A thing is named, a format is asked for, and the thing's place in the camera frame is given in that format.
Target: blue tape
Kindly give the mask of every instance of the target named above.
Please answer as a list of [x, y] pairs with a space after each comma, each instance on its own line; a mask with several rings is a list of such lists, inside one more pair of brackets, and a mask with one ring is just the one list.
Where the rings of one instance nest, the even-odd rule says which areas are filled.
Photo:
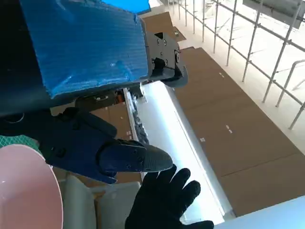
[[148, 0], [102, 0], [102, 2], [133, 13], [146, 12], [150, 10]]
[[20, 0], [50, 96], [148, 74], [137, 15], [102, 2]]

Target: pink bowl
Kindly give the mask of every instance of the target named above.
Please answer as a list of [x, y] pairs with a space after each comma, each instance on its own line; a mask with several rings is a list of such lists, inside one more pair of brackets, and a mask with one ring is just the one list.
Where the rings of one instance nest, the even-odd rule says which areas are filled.
[[61, 229], [61, 192], [52, 168], [34, 149], [0, 149], [0, 229]]

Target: black glove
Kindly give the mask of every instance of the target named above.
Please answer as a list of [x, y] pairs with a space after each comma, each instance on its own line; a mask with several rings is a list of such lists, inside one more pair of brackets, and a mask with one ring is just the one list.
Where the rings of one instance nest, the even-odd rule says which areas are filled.
[[184, 225], [180, 217], [200, 194], [200, 184], [191, 181], [185, 183], [191, 175], [189, 169], [177, 172], [171, 169], [148, 173], [140, 188], [125, 229], [213, 229], [212, 221], [203, 221]]

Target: white surface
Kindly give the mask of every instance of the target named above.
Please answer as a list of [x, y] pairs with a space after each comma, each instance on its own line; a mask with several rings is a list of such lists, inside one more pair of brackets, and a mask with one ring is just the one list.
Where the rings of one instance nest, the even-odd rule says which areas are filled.
[[189, 224], [202, 220], [212, 220], [215, 224], [224, 221], [213, 195], [206, 171], [198, 162], [196, 152], [185, 136], [174, 105], [163, 83], [155, 82], [144, 86], [147, 103], [138, 103], [139, 117], [146, 129], [150, 144], [166, 151], [178, 169], [187, 167], [191, 180], [201, 184], [201, 194], [188, 208], [182, 222]]
[[101, 215], [101, 229], [125, 228], [125, 221], [139, 189], [139, 182], [114, 184], [106, 189], [106, 193], [97, 199]]
[[65, 182], [63, 217], [63, 229], [96, 229], [93, 194], [71, 175]]
[[304, 229], [305, 197], [299, 197], [215, 226], [215, 229]]

